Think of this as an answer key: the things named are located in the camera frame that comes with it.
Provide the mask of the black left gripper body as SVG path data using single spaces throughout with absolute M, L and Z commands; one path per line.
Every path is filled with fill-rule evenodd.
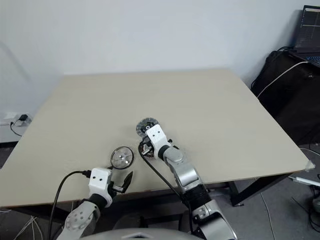
M 109 177 L 109 180 L 108 180 L 108 192 L 124 193 L 124 187 L 115 185 L 114 181 L 112 180 L 112 175 Z

